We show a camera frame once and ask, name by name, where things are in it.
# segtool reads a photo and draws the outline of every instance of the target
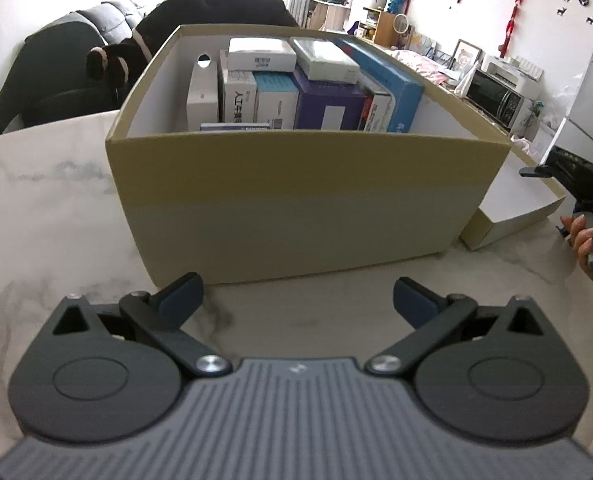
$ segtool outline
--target handheld controller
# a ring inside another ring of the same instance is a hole
[[[585,214],[586,228],[593,227],[593,164],[574,153],[553,146],[545,163],[535,168],[523,168],[521,176],[554,177],[576,199],[573,216]],[[593,269],[593,251],[588,257]]]
[[[25,437],[0,480],[593,480],[571,440],[587,380],[528,296],[482,306],[400,278],[415,331],[363,368],[233,367],[179,329],[202,298],[197,274],[118,304],[63,298],[10,380]]]

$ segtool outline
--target gray striped surface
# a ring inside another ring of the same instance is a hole
[[[502,449],[440,428],[396,380],[352,359],[244,360],[200,380],[173,412],[105,446],[26,438],[5,480],[585,480],[593,459],[570,440]]]

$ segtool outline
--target metal screw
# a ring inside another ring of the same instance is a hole
[[[448,304],[453,304],[456,303],[457,301],[462,301],[462,300],[467,300],[467,296],[465,294],[459,294],[459,293],[452,293],[452,294],[448,294],[446,296],[446,300],[448,301]]]
[[[134,292],[130,292],[130,296],[134,296],[135,298],[143,300],[144,298],[148,298],[150,293],[146,290],[135,290]]]
[[[401,368],[401,360],[394,355],[377,355],[370,360],[370,367],[376,372],[395,372]]]
[[[206,374],[216,374],[228,367],[227,360],[220,355],[204,355],[196,360],[196,368]]]

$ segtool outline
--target sofa cushion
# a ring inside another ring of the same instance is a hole
[[[132,36],[132,28],[126,21],[126,17],[113,4],[100,4],[92,9],[77,12],[94,23],[108,44],[119,43]]]
[[[136,5],[132,2],[132,0],[110,0],[109,2],[103,3],[114,5],[118,10],[120,10],[121,13],[126,17],[126,22],[132,29],[134,29],[143,19],[143,16],[136,8]]]

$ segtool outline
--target marble table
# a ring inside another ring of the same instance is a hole
[[[154,290],[105,155],[114,114],[0,137],[0,455],[20,438],[7,381],[58,301],[68,292],[94,303]],[[590,404],[575,436],[593,452],[593,285],[547,221],[477,252],[455,241],[446,253],[385,266],[211,287],[184,328],[233,359],[363,361],[412,330],[391,303],[395,280],[406,275],[482,304],[533,296],[589,377]]]

